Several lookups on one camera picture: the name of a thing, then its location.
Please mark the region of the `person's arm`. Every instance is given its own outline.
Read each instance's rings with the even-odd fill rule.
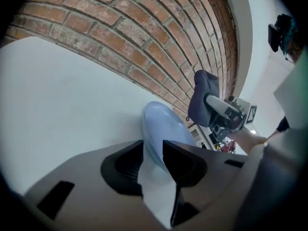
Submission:
[[[268,138],[253,134],[245,127],[243,127],[237,133],[229,134],[228,137],[237,142],[238,145],[243,149],[243,151],[249,154],[255,145],[264,144],[270,137],[274,136],[277,133],[285,131],[288,128],[289,128],[289,123],[287,119],[284,117],[279,123],[276,130]]]
[[[258,136],[250,132],[247,128],[243,127],[237,133],[230,133],[228,138],[234,140],[247,154],[250,153],[252,148],[258,144],[264,144],[268,139]]]

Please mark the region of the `brick wall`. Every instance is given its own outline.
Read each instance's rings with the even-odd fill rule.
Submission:
[[[226,0],[27,0],[5,43],[31,35],[128,78],[182,119],[197,70],[219,77],[221,98],[233,90],[237,45]]]

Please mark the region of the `navy blue pad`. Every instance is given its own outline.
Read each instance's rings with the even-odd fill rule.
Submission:
[[[188,107],[188,117],[196,124],[208,127],[213,109],[204,103],[204,96],[211,94],[219,97],[219,79],[205,70],[194,75],[195,88]]]

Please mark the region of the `black slot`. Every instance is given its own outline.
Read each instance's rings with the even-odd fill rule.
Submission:
[[[177,187],[176,199],[174,202],[173,212],[170,220],[171,227],[177,226],[183,222],[188,221],[190,218],[197,215],[200,211],[185,202],[182,192],[179,187]]]
[[[179,187],[195,186],[207,172],[207,163],[203,158],[170,141],[163,141],[163,160]]]
[[[67,181],[59,182],[37,205],[38,209],[54,220],[61,206],[70,194],[74,184]]]
[[[142,196],[137,183],[138,172],[143,162],[143,141],[106,157],[101,165],[101,176],[117,193]]]
[[[229,164],[231,166],[239,167],[239,168],[243,167],[243,165],[244,165],[244,163],[242,163],[242,162],[234,161],[234,160],[230,160],[230,159],[225,161],[225,164]]]

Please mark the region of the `white wall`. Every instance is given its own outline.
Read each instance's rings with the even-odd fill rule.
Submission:
[[[280,0],[228,0],[238,40],[239,65],[234,95],[258,105],[255,130],[269,136],[283,117],[273,92],[292,69],[281,51],[268,44],[268,24],[289,14]]]
[[[41,38],[0,50],[1,169],[23,194],[80,153],[142,139],[141,113],[164,101]]]
[[[279,14],[290,14],[280,0],[274,0],[274,9],[275,18],[271,22],[272,24],[276,22]],[[270,136],[284,116],[284,112],[273,93],[289,75],[293,67],[292,63],[285,60],[285,56],[280,49],[278,52],[273,52],[270,49],[269,59],[254,89],[247,91],[244,86],[241,96],[245,95],[245,98],[258,105],[254,127],[261,136]]]

